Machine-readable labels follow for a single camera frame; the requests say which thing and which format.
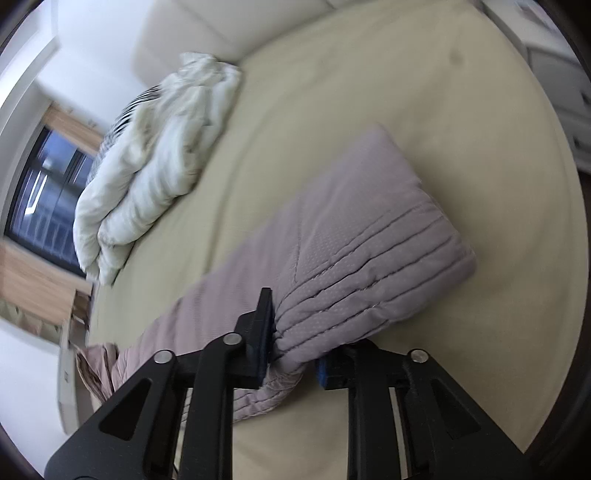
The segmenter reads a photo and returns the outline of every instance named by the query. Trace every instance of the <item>mattress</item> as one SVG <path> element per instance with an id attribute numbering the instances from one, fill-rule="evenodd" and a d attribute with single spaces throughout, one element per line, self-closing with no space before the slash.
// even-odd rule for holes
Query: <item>mattress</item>
<path id="1" fill-rule="evenodd" d="M 129 346 L 150 322 L 379 122 L 471 244 L 476 275 L 375 341 L 429 351 L 526 449 L 569 370 L 586 298 L 582 195 L 528 66 L 462 0 L 381 0 L 281 37 L 241 63 L 228 127 L 194 191 L 102 287 L 91 342 Z M 307 375 L 234 428 L 241 478 L 344 478 L 347 395 Z"/>

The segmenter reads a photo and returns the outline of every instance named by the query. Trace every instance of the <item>striped pillow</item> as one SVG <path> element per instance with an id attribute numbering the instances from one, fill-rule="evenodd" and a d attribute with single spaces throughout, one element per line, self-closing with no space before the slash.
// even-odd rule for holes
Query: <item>striped pillow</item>
<path id="1" fill-rule="evenodd" d="M 138 95 L 128 106 L 123 109 L 121 114 L 119 114 L 105 135 L 103 143 L 100 144 L 99 152 L 92 163 L 90 173 L 88 174 L 88 179 L 86 180 L 87 185 L 96 177 L 96 173 L 99 171 L 99 167 L 103 163 L 106 153 L 113 145 L 115 145 L 117 139 L 121 136 L 127 125 L 129 125 L 129 122 L 131 122 L 137 106 L 140 103 L 156 100 L 156 98 L 160 98 L 160 85 L 156 85 L 155 87 L 152 87 L 149 90 L 146 90 L 144 93 Z"/>

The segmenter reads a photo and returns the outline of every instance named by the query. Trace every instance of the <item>wooden panel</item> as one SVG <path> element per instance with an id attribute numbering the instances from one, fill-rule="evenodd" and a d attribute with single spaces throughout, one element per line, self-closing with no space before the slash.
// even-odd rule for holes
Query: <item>wooden panel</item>
<path id="1" fill-rule="evenodd" d="M 87 127 L 55 105 L 51 105 L 47 109 L 43 116 L 43 122 L 92 157 L 95 157 L 99 152 L 103 135 Z"/>
<path id="2" fill-rule="evenodd" d="M 0 242 L 0 296 L 54 325 L 68 319 L 76 291 L 92 284 L 36 257 L 18 245 Z"/>

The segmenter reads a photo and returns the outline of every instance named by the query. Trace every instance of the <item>pink cloth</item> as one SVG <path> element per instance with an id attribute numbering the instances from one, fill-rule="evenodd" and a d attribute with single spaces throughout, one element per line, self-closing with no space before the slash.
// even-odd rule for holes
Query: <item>pink cloth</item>
<path id="1" fill-rule="evenodd" d="M 114 365 L 105 366 L 103 355 L 86 359 L 101 390 L 112 393 L 158 350 L 181 355 L 230 332 L 240 314 L 256 307 L 261 287 L 271 287 L 273 362 L 261 389 L 235 392 L 240 420 L 274 408 L 307 362 L 411 317 L 475 268 L 470 247 L 375 126 Z"/>

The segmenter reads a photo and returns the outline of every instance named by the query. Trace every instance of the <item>white comforter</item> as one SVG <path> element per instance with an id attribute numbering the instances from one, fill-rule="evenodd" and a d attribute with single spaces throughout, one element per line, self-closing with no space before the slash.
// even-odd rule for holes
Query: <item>white comforter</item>
<path id="1" fill-rule="evenodd" d="M 103 285 L 115 281 L 134 242 L 195 185 L 233 105 L 237 67 L 207 54 L 182 60 L 163 80 L 161 97 L 137 107 L 76 206 L 80 267 Z"/>

